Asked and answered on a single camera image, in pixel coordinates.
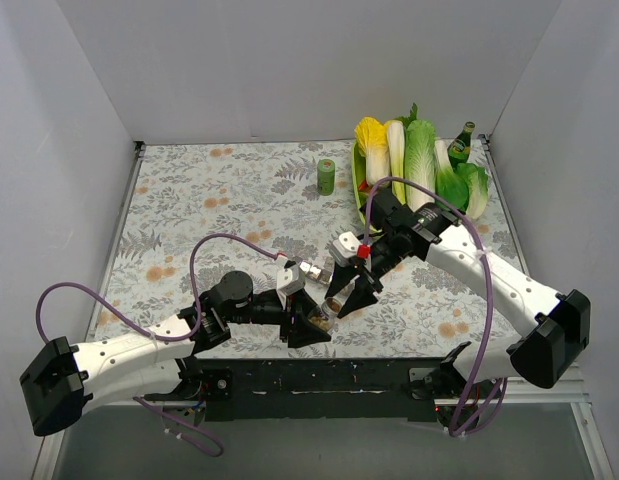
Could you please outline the clear pill bottle gold capsules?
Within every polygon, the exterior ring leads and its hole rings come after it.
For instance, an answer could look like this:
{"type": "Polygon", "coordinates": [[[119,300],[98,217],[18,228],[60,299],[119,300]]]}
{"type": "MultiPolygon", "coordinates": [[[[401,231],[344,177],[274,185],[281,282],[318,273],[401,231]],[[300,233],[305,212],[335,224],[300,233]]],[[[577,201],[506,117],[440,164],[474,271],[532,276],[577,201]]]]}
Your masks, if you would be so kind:
{"type": "Polygon", "coordinates": [[[322,331],[330,333],[341,308],[342,304],[338,299],[329,297],[312,309],[308,315],[309,322],[322,331]]]}

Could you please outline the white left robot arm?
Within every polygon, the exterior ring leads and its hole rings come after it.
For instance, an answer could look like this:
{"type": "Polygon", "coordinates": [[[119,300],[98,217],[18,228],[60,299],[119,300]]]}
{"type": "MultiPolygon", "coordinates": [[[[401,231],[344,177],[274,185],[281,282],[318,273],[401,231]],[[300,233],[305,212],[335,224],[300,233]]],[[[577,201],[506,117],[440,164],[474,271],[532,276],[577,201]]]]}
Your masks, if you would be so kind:
{"type": "Polygon", "coordinates": [[[231,271],[191,307],[149,327],[147,335],[46,343],[20,377],[34,434],[60,432],[101,405],[131,397],[229,398],[231,373],[205,370],[196,356],[228,341],[232,323],[276,325],[290,348],[331,339],[331,321],[289,269],[279,271],[277,288],[261,293],[254,293],[247,273],[231,271]]]}

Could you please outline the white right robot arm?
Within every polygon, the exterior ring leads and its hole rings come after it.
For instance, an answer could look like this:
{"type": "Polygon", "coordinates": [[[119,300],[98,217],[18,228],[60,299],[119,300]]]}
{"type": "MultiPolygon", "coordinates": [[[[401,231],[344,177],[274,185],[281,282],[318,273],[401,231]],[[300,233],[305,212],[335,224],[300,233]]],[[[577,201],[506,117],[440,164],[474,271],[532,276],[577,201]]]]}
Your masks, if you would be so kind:
{"type": "Polygon", "coordinates": [[[491,287],[494,309],[515,330],[512,337],[490,342],[479,366],[474,364],[479,356],[477,343],[456,347],[437,371],[425,377],[427,389],[460,398],[479,382],[507,377],[521,377],[549,389],[587,347],[591,303],[581,292],[563,295],[479,248],[459,218],[434,203],[412,211],[390,190],[382,190],[367,205],[380,237],[365,245],[345,232],[329,246],[335,270],[327,294],[334,296],[348,284],[354,286],[340,317],[377,303],[382,277],[404,259],[417,257],[480,296],[491,287]]]}

